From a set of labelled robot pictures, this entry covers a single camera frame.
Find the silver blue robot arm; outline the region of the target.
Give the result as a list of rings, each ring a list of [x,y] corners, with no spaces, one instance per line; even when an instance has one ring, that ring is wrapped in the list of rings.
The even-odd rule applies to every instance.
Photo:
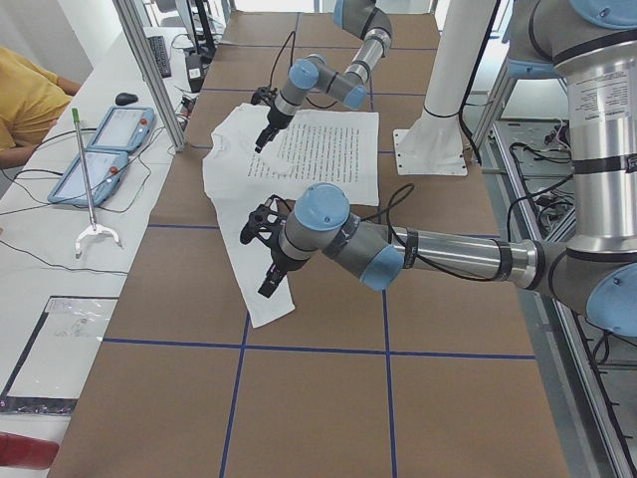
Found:
[[[332,18],[335,25],[361,40],[362,45],[341,70],[333,68],[319,53],[293,62],[286,83],[269,92],[265,100],[270,109],[267,125],[256,139],[256,152],[261,152],[279,131],[290,125],[312,90],[353,111],[363,105],[372,71],[391,48],[391,22],[374,1],[337,1]]]
[[[404,270],[511,282],[553,298],[608,332],[636,333],[636,5],[519,1],[509,63],[522,77],[566,80],[576,230],[564,242],[478,239],[376,224],[343,191],[310,186],[287,214],[254,210],[240,239],[260,240],[271,296],[291,271],[324,253],[380,291]]]

